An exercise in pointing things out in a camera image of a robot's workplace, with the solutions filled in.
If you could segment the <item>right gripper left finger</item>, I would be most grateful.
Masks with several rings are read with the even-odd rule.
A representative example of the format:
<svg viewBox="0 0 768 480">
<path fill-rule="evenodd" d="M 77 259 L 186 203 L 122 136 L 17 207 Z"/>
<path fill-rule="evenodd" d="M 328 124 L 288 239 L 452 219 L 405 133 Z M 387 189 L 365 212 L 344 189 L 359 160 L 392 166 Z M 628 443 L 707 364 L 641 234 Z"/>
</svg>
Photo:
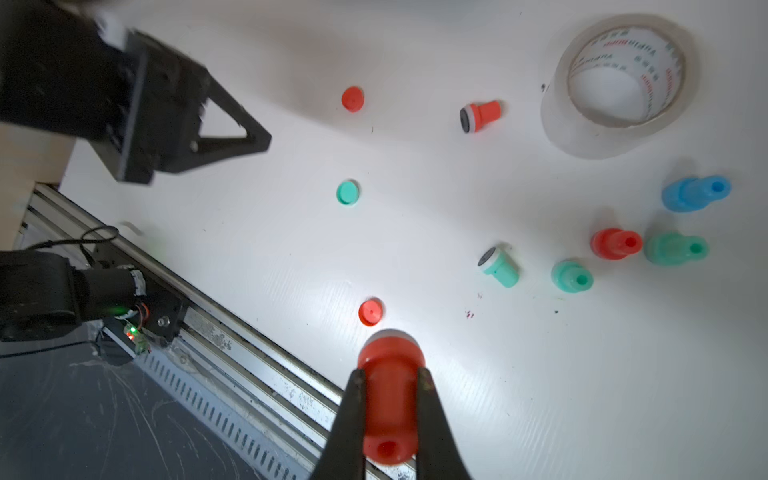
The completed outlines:
<svg viewBox="0 0 768 480">
<path fill-rule="evenodd" d="M 366 377 L 354 370 L 311 480 L 362 480 L 366 477 L 363 443 L 366 425 Z"/>
</svg>

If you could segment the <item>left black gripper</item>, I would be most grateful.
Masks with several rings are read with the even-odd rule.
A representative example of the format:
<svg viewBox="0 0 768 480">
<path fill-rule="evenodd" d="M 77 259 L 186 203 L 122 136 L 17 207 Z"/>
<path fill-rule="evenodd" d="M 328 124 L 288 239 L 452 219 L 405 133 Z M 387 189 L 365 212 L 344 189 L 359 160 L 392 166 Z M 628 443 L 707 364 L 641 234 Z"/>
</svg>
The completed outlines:
<svg viewBox="0 0 768 480">
<path fill-rule="evenodd" d="M 272 135 L 217 80 L 210 82 L 203 65 L 153 37 L 128 34 L 118 79 L 116 113 L 106 137 L 91 146 L 119 182 L 148 184 L 156 172 L 181 173 L 270 147 Z M 199 137 L 208 99 L 243 137 Z"/>
</svg>

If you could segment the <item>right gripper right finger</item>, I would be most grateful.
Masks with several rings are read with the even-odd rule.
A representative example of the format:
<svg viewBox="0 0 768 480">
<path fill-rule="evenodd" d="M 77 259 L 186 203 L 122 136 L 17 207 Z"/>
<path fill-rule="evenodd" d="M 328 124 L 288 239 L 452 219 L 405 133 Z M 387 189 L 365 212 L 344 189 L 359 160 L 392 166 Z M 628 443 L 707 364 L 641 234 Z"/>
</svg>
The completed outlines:
<svg viewBox="0 0 768 480">
<path fill-rule="evenodd" d="M 417 373 L 416 417 L 418 480 L 470 480 L 444 413 L 436 385 L 427 368 Z"/>
</svg>

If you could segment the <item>green cap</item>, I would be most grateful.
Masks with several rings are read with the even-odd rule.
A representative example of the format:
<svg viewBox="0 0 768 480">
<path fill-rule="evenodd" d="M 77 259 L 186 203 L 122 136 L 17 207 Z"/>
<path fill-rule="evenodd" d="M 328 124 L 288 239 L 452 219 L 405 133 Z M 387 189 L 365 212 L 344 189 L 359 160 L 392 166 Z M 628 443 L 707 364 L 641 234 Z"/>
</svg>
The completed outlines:
<svg viewBox="0 0 768 480">
<path fill-rule="evenodd" d="M 360 187 L 354 180 L 341 182 L 336 189 L 336 200 L 344 206 L 351 206 L 360 198 Z"/>
</svg>

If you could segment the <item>green stamp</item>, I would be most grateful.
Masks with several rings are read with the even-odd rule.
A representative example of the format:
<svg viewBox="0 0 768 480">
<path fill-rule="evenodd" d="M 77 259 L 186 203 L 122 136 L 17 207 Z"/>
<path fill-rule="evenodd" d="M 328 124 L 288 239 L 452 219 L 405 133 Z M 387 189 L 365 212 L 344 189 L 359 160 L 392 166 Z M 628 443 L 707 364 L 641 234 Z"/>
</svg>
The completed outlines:
<svg viewBox="0 0 768 480">
<path fill-rule="evenodd" d="M 665 232 L 645 241 L 644 254 L 655 265 L 679 266 L 705 259 L 709 245 L 702 237 Z"/>
<path fill-rule="evenodd" d="M 557 263 L 552 269 L 551 279 L 559 290 L 573 294 L 586 292 L 594 284 L 591 271 L 574 260 Z"/>
<path fill-rule="evenodd" d="M 520 279 L 517 267 L 500 246 L 489 248 L 478 260 L 477 267 L 484 275 L 493 277 L 504 288 L 514 287 Z"/>
</svg>

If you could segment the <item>red stamp bottom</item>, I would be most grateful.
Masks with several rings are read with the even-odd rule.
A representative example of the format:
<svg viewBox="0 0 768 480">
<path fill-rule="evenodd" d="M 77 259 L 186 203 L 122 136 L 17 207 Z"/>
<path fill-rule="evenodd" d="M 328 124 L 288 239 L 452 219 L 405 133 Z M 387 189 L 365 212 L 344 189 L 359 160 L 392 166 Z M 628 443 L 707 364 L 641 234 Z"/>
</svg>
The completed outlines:
<svg viewBox="0 0 768 480">
<path fill-rule="evenodd" d="M 643 249 L 643 239 L 634 231 L 607 228 L 592 236 L 590 247 L 597 257 L 618 261 L 639 253 Z"/>
</svg>

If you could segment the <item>blue stamp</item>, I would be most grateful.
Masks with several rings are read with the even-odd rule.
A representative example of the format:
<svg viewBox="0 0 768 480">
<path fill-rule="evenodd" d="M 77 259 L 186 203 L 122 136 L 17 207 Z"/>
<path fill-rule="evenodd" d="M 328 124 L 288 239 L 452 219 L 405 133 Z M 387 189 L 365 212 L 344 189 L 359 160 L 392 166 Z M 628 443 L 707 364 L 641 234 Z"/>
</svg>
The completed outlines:
<svg viewBox="0 0 768 480">
<path fill-rule="evenodd" d="M 731 182 L 723 176 L 688 177 L 666 186 L 661 200 L 664 207 L 672 212 L 688 213 L 725 199 L 731 189 Z"/>
</svg>

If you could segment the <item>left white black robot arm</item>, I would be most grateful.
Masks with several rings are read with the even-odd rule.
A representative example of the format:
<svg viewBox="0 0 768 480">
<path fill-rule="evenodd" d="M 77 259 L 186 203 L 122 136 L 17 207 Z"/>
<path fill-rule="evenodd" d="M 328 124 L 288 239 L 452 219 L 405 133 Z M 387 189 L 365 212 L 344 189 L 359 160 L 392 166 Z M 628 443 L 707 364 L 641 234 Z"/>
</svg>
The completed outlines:
<svg viewBox="0 0 768 480">
<path fill-rule="evenodd" d="M 110 43 L 95 21 L 59 1 L 1 5 L 1 119 L 85 140 L 113 178 L 149 184 L 266 152 L 271 134 L 200 63 L 136 30 Z M 98 322 L 130 355 L 169 345 L 188 301 L 155 264 L 131 257 L 120 230 L 36 187 L 31 219 L 74 236 L 1 255 L 1 338 L 45 350 Z"/>
</svg>

